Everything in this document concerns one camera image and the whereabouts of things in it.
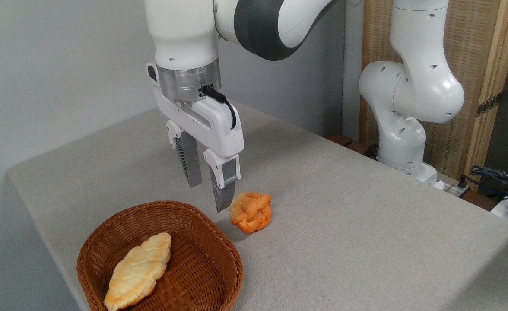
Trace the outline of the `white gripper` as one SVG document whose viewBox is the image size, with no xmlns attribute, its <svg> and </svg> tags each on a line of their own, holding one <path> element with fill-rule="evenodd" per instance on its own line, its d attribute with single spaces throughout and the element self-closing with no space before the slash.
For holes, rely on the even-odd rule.
<svg viewBox="0 0 508 311">
<path fill-rule="evenodd" d="M 235 196 L 235 183 L 241 179 L 239 153 L 244 149 L 240 118 L 236 109 L 235 126 L 226 104 L 203 97 L 191 104 L 177 104 L 167 99 L 159 83 L 159 69 L 147 64 L 157 105 L 169 119 L 166 123 L 169 142 L 176 150 L 190 188 L 202 183 L 197 141 L 209 148 L 204 159 L 210 168 L 217 212 L 228 208 Z"/>
</svg>

